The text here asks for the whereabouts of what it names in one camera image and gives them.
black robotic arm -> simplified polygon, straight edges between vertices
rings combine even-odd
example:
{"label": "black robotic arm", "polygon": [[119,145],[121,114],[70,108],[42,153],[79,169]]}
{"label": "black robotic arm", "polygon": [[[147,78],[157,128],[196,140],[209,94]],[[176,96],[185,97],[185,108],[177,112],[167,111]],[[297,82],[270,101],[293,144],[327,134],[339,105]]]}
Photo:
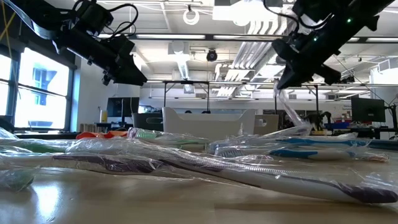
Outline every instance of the black robotic arm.
{"label": "black robotic arm", "polygon": [[[264,5],[270,10],[267,1],[270,0],[264,0]],[[296,0],[293,11],[298,17],[295,20],[297,25],[313,30],[309,34],[299,34],[296,29],[289,37],[273,41],[275,51],[286,61],[278,89],[312,81],[314,73],[325,78],[325,83],[329,85],[339,82],[341,73],[326,66],[324,62],[333,54],[338,55],[339,48],[363,27],[376,31],[379,19],[377,14],[393,1]],[[315,22],[323,22],[318,26],[308,26],[301,20],[304,14]]]}
{"label": "black robotic arm", "polygon": [[103,84],[124,83],[142,86],[147,78],[131,55],[134,43],[124,35],[96,37],[113,21],[109,10],[96,1],[79,0],[76,11],[58,9],[44,0],[3,0],[39,37],[52,40],[59,53],[68,49],[104,70]]}

wooden table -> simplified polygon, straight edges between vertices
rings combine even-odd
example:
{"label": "wooden table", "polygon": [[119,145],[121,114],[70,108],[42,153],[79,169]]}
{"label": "wooden table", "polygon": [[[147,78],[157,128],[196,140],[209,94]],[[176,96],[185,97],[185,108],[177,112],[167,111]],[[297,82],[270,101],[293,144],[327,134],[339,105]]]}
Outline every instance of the wooden table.
{"label": "wooden table", "polygon": [[325,202],[201,180],[42,169],[0,190],[0,223],[397,223],[394,206]]}

security camera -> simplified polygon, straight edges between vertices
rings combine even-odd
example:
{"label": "security camera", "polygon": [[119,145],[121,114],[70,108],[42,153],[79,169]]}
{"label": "security camera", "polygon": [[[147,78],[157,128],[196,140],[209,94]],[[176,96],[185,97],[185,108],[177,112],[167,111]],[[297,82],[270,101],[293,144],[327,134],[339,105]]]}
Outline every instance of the security camera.
{"label": "security camera", "polygon": [[215,49],[210,49],[209,52],[207,53],[206,57],[208,62],[214,62],[217,60],[217,53]]}

ceiling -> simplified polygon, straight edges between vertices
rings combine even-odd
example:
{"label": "ceiling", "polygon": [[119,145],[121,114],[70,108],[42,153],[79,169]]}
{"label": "ceiling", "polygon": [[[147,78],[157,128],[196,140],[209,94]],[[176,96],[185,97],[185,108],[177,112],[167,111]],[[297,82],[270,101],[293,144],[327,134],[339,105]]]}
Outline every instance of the ceiling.
{"label": "ceiling", "polygon": [[[74,5],[73,0],[47,0],[55,7],[70,9]],[[116,7],[119,4],[103,4],[100,5],[107,9]],[[249,26],[237,26],[232,21],[214,21],[212,19],[211,10],[214,6],[214,0],[202,0],[202,6],[192,6],[193,9],[200,9],[200,19],[197,24],[191,26],[184,22],[183,13],[187,6],[170,6],[168,4],[162,6],[156,5],[139,5],[139,17],[136,21],[137,33],[180,33],[180,34],[246,34]],[[388,8],[390,11],[398,11],[398,1],[392,3]],[[114,22],[111,28],[115,29],[124,22],[129,21],[135,16],[134,10],[128,7],[122,8],[113,13]],[[364,28],[357,36],[398,36],[398,14],[391,12],[382,12],[379,20],[378,30],[371,32]],[[151,79],[154,75],[163,75],[167,77],[171,75],[173,70],[178,70],[177,63],[168,57],[168,45],[170,41],[154,41],[154,40],[135,40],[137,51],[145,61],[146,66],[143,68],[144,74]],[[215,71],[216,63],[206,61],[208,49],[214,48],[218,53],[218,60],[234,60],[239,51],[241,42],[207,42],[207,41],[186,41],[189,43],[189,52],[191,54],[187,62],[189,70],[207,70]],[[330,67],[345,71],[347,68],[357,68],[355,74],[362,80],[369,76],[369,68],[375,66],[375,63],[383,60],[385,56],[398,55],[398,44],[346,44],[340,49],[341,54],[335,58],[332,57],[326,61]]]}

window frame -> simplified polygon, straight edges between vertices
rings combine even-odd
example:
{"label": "window frame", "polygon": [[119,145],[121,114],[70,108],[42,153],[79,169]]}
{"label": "window frame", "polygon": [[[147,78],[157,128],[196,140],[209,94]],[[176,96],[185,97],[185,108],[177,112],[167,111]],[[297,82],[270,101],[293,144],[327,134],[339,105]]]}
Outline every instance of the window frame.
{"label": "window frame", "polygon": [[[30,48],[30,49],[37,52],[38,54],[42,54],[42,53],[36,51],[35,49],[32,49],[32,48]],[[11,66],[12,67],[10,70],[9,80],[4,80],[4,79],[0,78],[0,81],[7,83],[8,87],[9,87],[8,88],[6,115],[12,116],[12,125],[15,125],[15,119],[16,119],[18,88],[23,88],[26,90],[33,90],[33,91],[43,93],[46,95],[61,96],[61,97],[64,97],[67,102],[66,112],[65,112],[65,121],[64,121],[65,125],[63,128],[31,128],[31,127],[17,128],[17,127],[15,127],[14,129],[16,131],[30,131],[30,130],[33,130],[33,131],[69,131],[70,130],[70,116],[71,116],[71,112],[72,112],[73,77],[75,76],[75,70],[70,68],[68,65],[65,65],[64,63],[59,62],[58,60],[54,60],[54,61],[61,63],[62,65],[69,68],[68,91],[67,91],[67,95],[63,96],[61,94],[54,93],[54,92],[51,92],[48,90],[43,90],[41,88],[37,88],[34,86],[29,86],[29,85],[24,85],[24,84],[18,83],[19,69],[20,69],[20,65],[21,65],[21,53],[11,49],[11,54],[12,54],[12,58],[9,56],[8,48],[6,46],[0,44],[0,55],[11,58]]]}

